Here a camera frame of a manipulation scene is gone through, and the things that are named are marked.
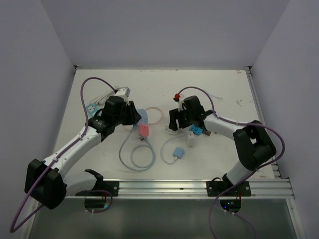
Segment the teal power strip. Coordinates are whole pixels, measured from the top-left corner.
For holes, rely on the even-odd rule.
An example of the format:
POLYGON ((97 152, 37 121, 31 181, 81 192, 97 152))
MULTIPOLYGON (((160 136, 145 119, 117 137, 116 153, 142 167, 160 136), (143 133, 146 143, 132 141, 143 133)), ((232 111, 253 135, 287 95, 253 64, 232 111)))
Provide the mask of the teal power strip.
POLYGON ((86 111, 90 117, 93 117, 98 111, 98 107, 94 103, 91 103, 86 106, 86 111))

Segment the light blue round socket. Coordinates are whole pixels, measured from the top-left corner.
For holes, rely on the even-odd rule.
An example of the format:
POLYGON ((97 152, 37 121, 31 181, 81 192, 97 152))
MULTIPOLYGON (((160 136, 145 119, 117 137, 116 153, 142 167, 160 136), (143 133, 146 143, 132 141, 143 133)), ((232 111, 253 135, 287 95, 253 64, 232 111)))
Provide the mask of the light blue round socket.
POLYGON ((147 111, 145 109, 137 109, 138 114, 141 116, 141 119, 138 121, 137 125, 148 125, 149 124, 149 118, 147 111))

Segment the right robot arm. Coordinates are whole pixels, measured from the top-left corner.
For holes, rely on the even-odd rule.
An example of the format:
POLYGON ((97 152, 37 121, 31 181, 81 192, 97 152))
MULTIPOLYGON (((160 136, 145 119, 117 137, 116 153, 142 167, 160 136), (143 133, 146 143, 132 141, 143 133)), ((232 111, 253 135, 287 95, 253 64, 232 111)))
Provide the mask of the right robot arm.
POLYGON ((176 132, 178 129, 195 126, 234 141, 238 162, 222 178, 222 190, 226 195, 231 196, 238 192, 240 180, 277 153, 259 121, 239 123, 222 119, 213 110, 206 111, 197 96, 185 98, 175 94, 173 100, 178 103, 178 108, 169 111, 169 131, 176 132))

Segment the white charger plug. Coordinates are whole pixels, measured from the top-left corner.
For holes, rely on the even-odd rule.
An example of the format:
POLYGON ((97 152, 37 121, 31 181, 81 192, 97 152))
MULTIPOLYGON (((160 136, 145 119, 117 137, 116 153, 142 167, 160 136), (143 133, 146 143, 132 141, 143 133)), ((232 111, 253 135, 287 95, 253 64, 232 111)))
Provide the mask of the white charger plug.
POLYGON ((195 147, 196 142, 195 142, 196 138, 195 138, 195 134, 192 131, 189 131, 187 133, 187 140, 186 140, 186 144, 188 147, 195 147))

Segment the blue square adapter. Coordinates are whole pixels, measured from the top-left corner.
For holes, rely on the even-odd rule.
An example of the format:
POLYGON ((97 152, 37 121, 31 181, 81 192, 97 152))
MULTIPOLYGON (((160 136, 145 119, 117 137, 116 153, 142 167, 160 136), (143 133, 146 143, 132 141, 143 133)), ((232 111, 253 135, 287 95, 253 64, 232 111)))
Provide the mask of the blue square adapter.
POLYGON ((200 127, 196 127, 194 124, 190 126, 189 130, 193 132, 194 135, 201 135, 203 133, 203 129, 200 127))

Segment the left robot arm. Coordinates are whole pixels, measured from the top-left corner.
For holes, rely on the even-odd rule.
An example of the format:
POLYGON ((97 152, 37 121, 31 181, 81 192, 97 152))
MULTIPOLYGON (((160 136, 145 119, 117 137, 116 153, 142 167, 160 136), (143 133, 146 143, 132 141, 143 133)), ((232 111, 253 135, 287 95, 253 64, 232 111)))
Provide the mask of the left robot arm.
POLYGON ((27 167, 24 191, 48 209, 56 208, 65 197, 79 192, 105 195, 103 176, 86 169, 79 181, 68 178, 70 169, 93 147, 111 135, 118 125, 135 125, 141 119, 133 101, 109 97, 103 109, 87 120, 79 134, 56 153, 27 167))

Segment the pink cube plug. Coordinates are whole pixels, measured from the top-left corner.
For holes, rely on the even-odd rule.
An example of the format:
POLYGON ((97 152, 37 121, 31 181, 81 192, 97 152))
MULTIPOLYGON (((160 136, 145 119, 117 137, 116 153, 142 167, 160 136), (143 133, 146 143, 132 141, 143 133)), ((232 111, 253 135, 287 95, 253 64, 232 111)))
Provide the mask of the pink cube plug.
POLYGON ((149 136, 149 127, 146 124, 141 124, 138 126, 138 133, 140 137, 148 137, 149 136))

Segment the light blue usb charger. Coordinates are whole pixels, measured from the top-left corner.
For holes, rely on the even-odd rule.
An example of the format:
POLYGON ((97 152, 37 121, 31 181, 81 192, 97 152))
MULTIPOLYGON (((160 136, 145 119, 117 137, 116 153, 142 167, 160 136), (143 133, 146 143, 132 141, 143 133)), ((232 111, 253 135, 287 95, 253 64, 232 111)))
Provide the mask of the light blue usb charger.
POLYGON ((176 147, 172 155, 175 160, 181 159, 184 155, 184 149, 181 147, 176 147))

